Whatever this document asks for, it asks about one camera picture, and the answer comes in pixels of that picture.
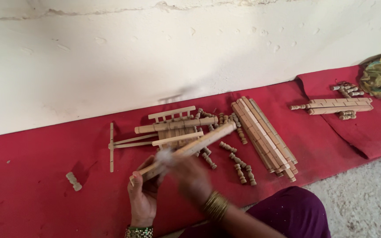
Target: hand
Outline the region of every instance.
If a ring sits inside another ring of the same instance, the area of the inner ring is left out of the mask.
[[[154,163],[154,156],[151,155],[136,170],[139,171]],[[132,207],[131,227],[150,227],[157,212],[157,192],[164,180],[164,175],[158,175],[150,180],[143,182],[144,179],[139,172],[133,172],[133,183],[129,182],[127,190],[129,191],[130,205]]]
[[[179,191],[197,208],[202,208],[213,188],[206,169],[195,156],[175,158],[173,164],[166,164],[173,177],[179,182]]]

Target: stack of wooden bars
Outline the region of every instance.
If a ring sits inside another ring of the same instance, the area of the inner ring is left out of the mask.
[[[242,97],[232,103],[232,109],[268,172],[275,172],[278,177],[284,175],[291,182],[296,181],[295,174],[298,173],[298,170],[295,168],[295,164],[298,161],[257,103],[253,99],[248,100],[246,97]]]

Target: wall crack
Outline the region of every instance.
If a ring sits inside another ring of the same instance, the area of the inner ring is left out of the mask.
[[[142,10],[148,10],[153,8],[158,8],[161,11],[187,11],[194,8],[209,8],[209,7],[216,7],[216,6],[226,6],[226,5],[235,5],[238,7],[250,7],[250,6],[256,6],[259,4],[267,5],[270,3],[275,3],[279,0],[230,0],[230,1],[224,1],[224,2],[217,2],[213,4],[207,4],[207,5],[197,5],[197,6],[188,6],[188,7],[177,7],[175,5],[168,5],[165,1],[161,1],[155,4],[155,6],[151,7],[145,7],[145,8],[123,8],[123,9],[117,9],[113,11],[105,10],[105,11],[94,11],[94,12],[64,12],[63,10],[56,10],[49,8],[46,10],[43,14],[35,15],[35,16],[23,16],[23,17],[0,17],[0,21],[22,21],[22,20],[35,20],[40,19],[44,17],[54,17],[54,16],[90,16],[90,15],[105,15],[105,14],[112,14],[112,13],[122,13],[124,11],[142,11]]]

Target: woman's right hand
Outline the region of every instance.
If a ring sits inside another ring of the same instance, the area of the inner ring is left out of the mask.
[[[195,156],[175,158],[167,164],[179,183],[179,191],[197,208],[202,208],[213,191],[206,169]]]

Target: green bangle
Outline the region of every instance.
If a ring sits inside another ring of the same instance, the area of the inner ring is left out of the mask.
[[[152,238],[153,227],[130,227],[126,229],[125,238]]]

